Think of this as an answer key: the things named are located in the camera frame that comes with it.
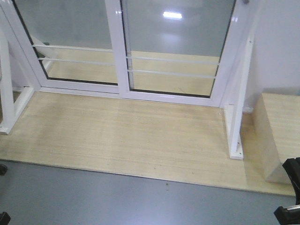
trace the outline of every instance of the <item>white door frame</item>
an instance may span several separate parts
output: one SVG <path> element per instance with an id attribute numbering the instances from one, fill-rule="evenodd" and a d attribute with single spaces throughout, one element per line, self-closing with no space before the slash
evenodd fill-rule
<path id="1" fill-rule="evenodd" d="M 30 43 L 28 36 L 24 30 L 24 27 L 20 22 L 19 17 L 15 11 L 13 3 L 11 2 L 11 0 L 0 2 L 0 6 L 2 7 L 7 19 L 10 21 L 15 36 L 18 39 L 18 42 L 21 43 L 23 52 L 27 57 L 28 62 L 32 67 L 35 76 L 42 87 L 60 88 L 67 90 L 87 90 L 95 92 L 119 93 L 121 98 L 129 99 L 141 99 L 215 107 L 220 106 L 225 87 L 230 76 L 231 65 L 234 62 L 239 47 L 239 44 L 237 43 L 241 41 L 244 29 L 247 29 L 244 28 L 244 26 L 247 25 L 245 21 L 245 18 L 247 17 L 247 15 L 245 15 L 245 11 L 247 11 L 245 7 L 247 6 L 245 6 L 239 0 L 236 0 L 235 2 L 235 8 L 232 14 L 232 20 L 229 31 L 227 33 L 227 38 L 223 49 L 221 61 L 219 64 L 217 78 L 215 79 L 214 87 L 212 90 L 212 94 L 210 98 L 203 98 L 131 91 L 129 89 L 127 73 L 125 39 L 123 33 L 120 0 L 105 0 L 105 5 L 109 22 L 112 48 L 114 51 L 114 57 L 116 62 L 116 71 L 119 84 L 118 86 L 47 79 L 40 65 L 40 62 L 37 60 L 36 54 L 32 48 L 33 43 Z"/>

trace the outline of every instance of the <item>black wheel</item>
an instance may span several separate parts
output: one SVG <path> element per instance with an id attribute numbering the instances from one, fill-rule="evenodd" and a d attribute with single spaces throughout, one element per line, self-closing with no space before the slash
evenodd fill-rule
<path id="1" fill-rule="evenodd" d="M 6 165 L 0 164 L 0 176 L 3 176 L 8 170 Z"/>

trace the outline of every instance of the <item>light wood surface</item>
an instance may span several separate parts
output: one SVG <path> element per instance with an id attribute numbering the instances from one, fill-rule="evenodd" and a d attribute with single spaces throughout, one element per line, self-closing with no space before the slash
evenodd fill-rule
<path id="1" fill-rule="evenodd" d="M 293 195 L 264 181 L 250 115 L 241 136 L 245 159 L 232 160 L 219 108 L 38 92 L 0 159 Z"/>
<path id="2" fill-rule="evenodd" d="M 58 53 L 58 59 L 114 63 L 112 52 L 80 51 L 68 49 L 55 49 L 55 51 Z M 206 61 L 214 63 L 218 63 L 219 61 L 219 57 L 158 52 L 132 51 L 132 56 L 159 58 L 164 60 Z M 133 59 L 132 64 L 133 69 L 135 70 L 193 75 L 200 74 L 215 76 L 217 71 L 217 65 L 199 63 Z M 51 69 L 48 71 L 48 76 L 52 78 L 118 83 L 115 66 L 106 65 L 54 61 Z M 214 79 L 134 72 L 134 88 L 140 90 L 209 96 L 213 83 Z"/>
<path id="3" fill-rule="evenodd" d="M 265 179 L 290 183 L 282 164 L 300 157 L 300 96 L 263 93 L 253 116 Z"/>

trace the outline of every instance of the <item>wooden step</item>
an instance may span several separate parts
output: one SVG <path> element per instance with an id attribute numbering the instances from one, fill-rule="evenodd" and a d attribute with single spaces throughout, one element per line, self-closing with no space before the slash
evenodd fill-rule
<path id="1" fill-rule="evenodd" d="M 300 96 L 263 93 L 253 120 L 265 180 L 290 183 L 282 164 L 300 157 Z"/>

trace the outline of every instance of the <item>white metal leg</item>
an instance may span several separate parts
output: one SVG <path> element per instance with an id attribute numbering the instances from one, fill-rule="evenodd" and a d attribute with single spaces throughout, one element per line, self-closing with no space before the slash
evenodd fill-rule
<path id="1" fill-rule="evenodd" d="M 0 124 L 2 128 L 10 127 L 14 121 L 15 106 L 13 97 L 13 87 L 11 83 L 11 71 L 9 62 L 8 41 L 0 29 L 0 94 L 3 120 Z"/>
<path id="2" fill-rule="evenodd" d="M 240 141 L 240 126 L 252 57 L 253 41 L 254 36 L 251 36 L 246 43 L 243 59 L 239 63 L 241 70 L 237 70 L 237 73 L 240 73 L 240 78 L 238 79 L 238 96 L 236 102 L 234 105 L 224 106 L 229 155 L 232 159 L 243 159 L 243 149 Z"/>
<path id="3" fill-rule="evenodd" d="M 8 41 L 0 29 L 0 94 L 2 107 L 0 134 L 9 134 L 33 93 L 33 88 L 25 87 L 14 103 Z"/>

